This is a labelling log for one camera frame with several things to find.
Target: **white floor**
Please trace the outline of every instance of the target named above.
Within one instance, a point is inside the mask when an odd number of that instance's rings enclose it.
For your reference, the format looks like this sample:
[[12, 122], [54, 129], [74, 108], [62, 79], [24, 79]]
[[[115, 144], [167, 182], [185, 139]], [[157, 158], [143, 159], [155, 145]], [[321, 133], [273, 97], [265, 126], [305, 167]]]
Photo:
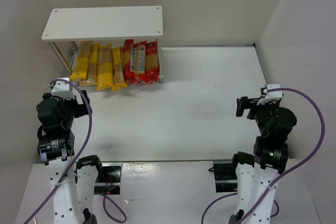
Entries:
[[[287, 167], [297, 163], [290, 159]], [[121, 193], [112, 199], [125, 211], [127, 224], [200, 224], [204, 209], [224, 195], [215, 191], [215, 179], [208, 169], [212, 162], [125, 163]], [[33, 165], [15, 224], [22, 224], [50, 192], [44, 165]], [[208, 211], [205, 224], [227, 224], [235, 211], [236, 196], [223, 199]], [[271, 224], [320, 224], [302, 170], [285, 176], [279, 183], [276, 201], [280, 213]], [[122, 220], [107, 203], [110, 213]], [[102, 197], [93, 197], [93, 213], [98, 224], [111, 224], [102, 207]], [[50, 200], [36, 216], [37, 224], [53, 224]]]
[[[117, 92], [89, 87], [93, 128], [83, 156], [102, 161], [183, 161], [252, 153], [254, 121], [236, 118], [236, 98], [259, 97], [265, 80], [254, 47], [164, 48], [164, 82]], [[75, 119], [75, 151], [88, 117]]]

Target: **purple cable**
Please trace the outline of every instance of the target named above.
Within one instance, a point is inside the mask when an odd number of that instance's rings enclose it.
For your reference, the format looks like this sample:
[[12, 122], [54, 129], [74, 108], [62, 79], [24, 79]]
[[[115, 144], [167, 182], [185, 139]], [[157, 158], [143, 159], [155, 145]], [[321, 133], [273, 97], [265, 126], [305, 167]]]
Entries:
[[[324, 123], [324, 119], [323, 119], [323, 115], [321, 110], [319, 109], [319, 107], [317, 106], [317, 104], [309, 97], [307, 96], [305, 93], [296, 90], [296, 89], [290, 89], [290, 88], [279, 88], [279, 89], [271, 89], [271, 90], [267, 90], [268, 92], [273, 92], [273, 91], [291, 91], [297, 94], [300, 94], [301, 96], [303, 96], [304, 98], [306, 98], [315, 108], [315, 110], [317, 111], [317, 114], [319, 115], [320, 121], [321, 121], [321, 135], [320, 135], [320, 139], [316, 145], [316, 147], [314, 148], [314, 150], [301, 162], [299, 162], [297, 165], [293, 166], [292, 168], [289, 168], [288, 170], [286, 170], [284, 173], [282, 173], [281, 175], [279, 175], [278, 177], [276, 177], [270, 184], [269, 187], [272, 187], [279, 179], [281, 179], [282, 177], [286, 176], [287, 174], [289, 174], [290, 172], [292, 172], [293, 170], [299, 168], [301, 165], [305, 164], [308, 160], [310, 160], [315, 154], [316, 152], [319, 150], [319, 148], [321, 147], [322, 143], [323, 143], [323, 139], [324, 139], [324, 134], [326, 132], [326, 125]], [[247, 217], [253, 213], [254, 210], [256, 210], [256, 208], [258, 207], [258, 205], [262, 202], [262, 200], [265, 198], [265, 196], [267, 195], [267, 193], [269, 192], [269, 189], [267, 188], [264, 193], [262, 194], [262, 196], [257, 200], [257, 202], [254, 204], [254, 206], [245, 214], [243, 215], [243, 217], [237, 221], [236, 224], [241, 224], [244, 220], [247, 219]], [[213, 203], [217, 202], [217, 200], [213, 201], [212, 203], [210, 203], [210, 205], [205, 209], [206, 211], [208, 211], [208, 209], [210, 208], [210, 206], [213, 205]]]
[[275, 216], [278, 215], [279, 212], [280, 212], [279, 204], [277, 203], [276, 200], [274, 200], [274, 203], [275, 203], [275, 205], [276, 205], [276, 207], [277, 207], [277, 211], [276, 211], [273, 215], [271, 215], [271, 218], [275, 217]]
[[[214, 203], [216, 203], [217, 201], [220, 201], [221, 199], [225, 199], [225, 198], [227, 198], [227, 197], [234, 196], [234, 195], [237, 195], [237, 194], [238, 194], [238, 193], [227, 194], [227, 195], [221, 196], [221, 197], [215, 199], [214, 201], [212, 201], [212, 202], [205, 208], [205, 210], [204, 210], [204, 212], [203, 212], [202, 219], [201, 219], [201, 224], [204, 223], [205, 215], [206, 215], [206, 213], [208, 212], [208, 210], [210, 209], [210, 207], [211, 207]], [[271, 215], [271, 218], [273, 218], [273, 217], [275, 217], [276, 215], [278, 215], [278, 213], [279, 213], [279, 211], [280, 211], [279, 204], [277, 203], [276, 200], [274, 200], [274, 203], [275, 203], [275, 205], [276, 205], [276, 207], [277, 207], [277, 211], [276, 211], [273, 215]]]
[[[71, 85], [74, 89], [76, 89], [78, 91], [78, 93], [80, 94], [80, 96], [83, 99], [83, 102], [86, 106], [86, 108], [88, 109], [88, 114], [89, 114], [89, 129], [88, 129], [88, 134], [86, 136], [86, 139], [83, 143], [83, 146], [81, 147], [81, 149], [79, 150], [79, 152], [77, 153], [77, 155], [74, 157], [74, 159], [71, 161], [71, 163], [68, 165], [68, 167], [64, 170], [62, 176], [59, 178], [59, 180], [57, 181], [57, 183], [61, 183], [62, 180], [64, 179], [65, 175], [67, 174], [67, 172], [72, 168], [72, 166], [74, 165], [74, 163], [76, 162], [76, 160], [78, 159], [78, 157], [80, 156], [80, 154], [83, 152], [85, 146], [87, 145], [88, 141], [89, 141], [89, 137], [91, 134], [91, 129], [92, 129], [92, 108], [90, 106], [90, 103], [88, 102], [88, 100], [86, 99], [85, 95], [83, 94], [83, 92], [75, 85], [73, 84], [71, 81], [67, 81], [64, 79], [55, 79], [52, 80], [49, 84], [56, 84], [57, 81], [62, 81], [65, 82], [69, 85]], [[55, 186], [53, 188], [53, 190], [50, 192], [50, 194], [47, 196], [47, 198], [41, 203], [41, 205], [32, 213], [32, 215], [29, 216], [29, 218], [24, 222], [24, 224], [28, 224], [31, 219], [33, 219], [33, 217], [42, 209], [42, 207], [45, 205], [45, 203], [47, 203], [47, 201], [53, 196], [54, 192], [57, 190], [58, 186]]]
[[[110, 191], [112, 191], [114, 189], [114, 187], [112, 187], [110, 190], [107, 191], [106, 194], [101, 194], [101, 193], [95, 193], [94, 195], [100, 195], [100, 196], [103, 196], [104, 199], [103, 199], [103, 208], [104, 208], [104, 211], [106, 213], [106, 215], [108, 217], [110, 217], [111, 220], [114, 220], [115, 222], [117, 223], [125, 223], [127, 221], [127, 217], [126, 217], [126, 214], [125, 212], [117, 205], [117, 203], [115, 203], [110, 197], [108, 197], [108, 193]], [[107, 211], [106, 209], [106, 199], [109, 200], [112, 204], [115, 205], [115, 207], [121, 212], [121, 214], [124, 216], [124, 220], [117, 220], [116, 218], [114, 218], [113, 216], [110, 215], [110, 213]]]

